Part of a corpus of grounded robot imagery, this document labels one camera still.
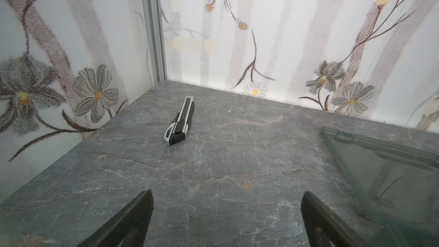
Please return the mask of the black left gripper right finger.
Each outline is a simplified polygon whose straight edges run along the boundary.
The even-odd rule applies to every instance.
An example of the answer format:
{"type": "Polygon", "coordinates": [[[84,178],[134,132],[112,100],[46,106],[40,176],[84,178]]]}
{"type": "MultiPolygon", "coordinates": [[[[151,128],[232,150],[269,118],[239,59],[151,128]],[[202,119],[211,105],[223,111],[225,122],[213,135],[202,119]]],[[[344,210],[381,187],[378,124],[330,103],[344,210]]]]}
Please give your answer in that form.
{"type": "Polygon", "coordinates": [[[311,191],[301,201],[301,214],[312,247],[367,247],[369,244],[311,191]]]}

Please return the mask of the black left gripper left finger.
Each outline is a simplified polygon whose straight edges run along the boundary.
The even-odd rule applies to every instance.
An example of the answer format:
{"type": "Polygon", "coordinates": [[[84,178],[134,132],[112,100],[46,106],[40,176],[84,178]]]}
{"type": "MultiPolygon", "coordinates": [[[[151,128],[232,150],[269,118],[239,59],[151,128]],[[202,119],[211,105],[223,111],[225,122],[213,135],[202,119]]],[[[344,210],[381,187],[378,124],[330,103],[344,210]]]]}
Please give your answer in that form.
{"type": "Polygon", "coordinates": [[[152,191],[143,191],[79,246],[142,247],[153,209],[152,191]]]}

